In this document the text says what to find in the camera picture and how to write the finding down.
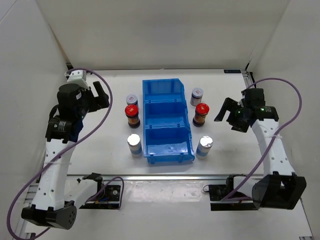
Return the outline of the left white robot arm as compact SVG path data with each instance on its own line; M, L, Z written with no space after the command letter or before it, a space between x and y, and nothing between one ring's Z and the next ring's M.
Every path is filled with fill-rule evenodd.
M58 104L50 114L45 134L46 152L35 197L22 209L22 219L41 227L69 230L76 220L77 210L90 197L100 200L105 194L103 178L92 173L78 180L73 190L65 193L65 185L74 144L78 141L87 113L109 107L109 96L101 83L93 83L97 96L84 83L66 83L59 87Z

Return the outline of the red-lid sauce jar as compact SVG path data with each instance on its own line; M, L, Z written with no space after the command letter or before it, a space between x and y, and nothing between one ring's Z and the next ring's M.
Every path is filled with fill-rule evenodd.
M131 128L138 128L140 126L139 108L134 104L130 104L125 107L124 112L128 125Z
M193 117L193 124L196 127L201 127L205 124L206 117L210 111L210 107L206 103L199 103L195 107L195 114Z

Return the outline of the small white-lid jar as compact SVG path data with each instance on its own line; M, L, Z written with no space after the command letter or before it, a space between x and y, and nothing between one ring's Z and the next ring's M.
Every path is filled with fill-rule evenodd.
M204 91L200 87L196 87L191 92L190 104L196 107L201 103Z
M126 97L126 104L127 105L135 105L135 106L139 106L138 105L138 97L134 94L129 94L127 97Z

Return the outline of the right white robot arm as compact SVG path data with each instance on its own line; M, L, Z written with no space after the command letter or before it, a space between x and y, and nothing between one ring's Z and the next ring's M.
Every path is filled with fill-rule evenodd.
M226 112L230 112L227 122L232 130L245 133L252 129L255 134L261 153L257 165L263 166L263 178L251 178L257 166L248 174L230 175L222 201L236 200L243 194L256 208L294 209L307 182L303 176L297 176L289 162L276 108L266 106L264 100L237 102L227 97L214 120L222 121Z

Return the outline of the silver-lid spice jar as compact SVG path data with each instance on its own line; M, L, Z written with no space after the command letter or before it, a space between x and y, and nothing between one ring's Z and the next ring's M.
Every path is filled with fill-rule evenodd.
M198 159L205 159L213 146L213 139L210 136L202 136L198 142L195 155Z
M127 138L127 144L133 157L140 157L143 153L141 138L138 134L132 133Z

